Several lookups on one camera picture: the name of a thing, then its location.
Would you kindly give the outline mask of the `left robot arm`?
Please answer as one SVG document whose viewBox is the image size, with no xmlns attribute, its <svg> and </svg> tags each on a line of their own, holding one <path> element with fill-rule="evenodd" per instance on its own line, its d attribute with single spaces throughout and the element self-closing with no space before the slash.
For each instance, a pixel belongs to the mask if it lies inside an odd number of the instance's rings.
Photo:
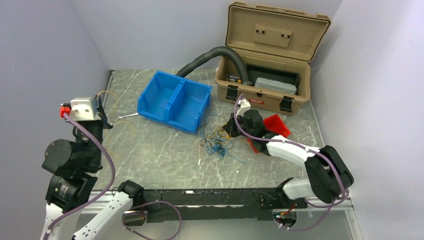
<svg viewBox="0 0 424 240">
<path fill-rule="evenodd" d="M 82 210 L 97 200 L 91 197 L 102 169 L 103 131 L 111 129 L 100 95 L 74 98 L 60 107 L 60 116 L 73 126 L 74 141 L 58 139 L 48 145 L 42 168 L 52 174 L 46 192 L 43 240 L 100 240 L 124 212 L 145 202 L 144 188 L 127 180 L 106 206 L 81 229 Z"/>
</svg>

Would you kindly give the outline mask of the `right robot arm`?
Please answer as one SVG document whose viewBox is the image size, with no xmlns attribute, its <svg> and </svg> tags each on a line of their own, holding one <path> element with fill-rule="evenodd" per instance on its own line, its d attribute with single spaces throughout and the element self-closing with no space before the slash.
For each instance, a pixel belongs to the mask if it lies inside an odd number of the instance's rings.
<svg viewBox="0 0 424 240">
<path fill-rule="evenodd" d="M 306 178 L 290 177 L 278 186 L 275 200 L 280 207 L 310 197 L 333 206 L 349 196 L 354 177 L 337 150 L 330 145 L 319 148 L 289 140 L 289 130 L 278 115 L 263 119 L 257 110 L 247 110 L 230 116 L 222 128 L 230 137 L 246 137 L 255 153 L 287 160 L 306 171 Z"/>
</svg>

